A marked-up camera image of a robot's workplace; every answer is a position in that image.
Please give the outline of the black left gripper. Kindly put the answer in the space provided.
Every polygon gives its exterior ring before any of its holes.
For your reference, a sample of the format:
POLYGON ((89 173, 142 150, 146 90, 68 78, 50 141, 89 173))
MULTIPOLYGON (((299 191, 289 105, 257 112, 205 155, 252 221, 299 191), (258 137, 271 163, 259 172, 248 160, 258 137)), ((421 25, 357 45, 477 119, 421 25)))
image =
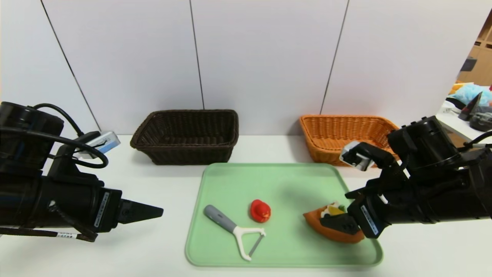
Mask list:
POLYGON ((162 208, 121 199, 121 195, 120 190, 105 188, 104 182, 96 176, 43 176, 40 179, 39 226, 70 227, 59 214, 48 211, 51 201, 96 233, 109 232, 117 223, 130 224, 162 217, 162 208))

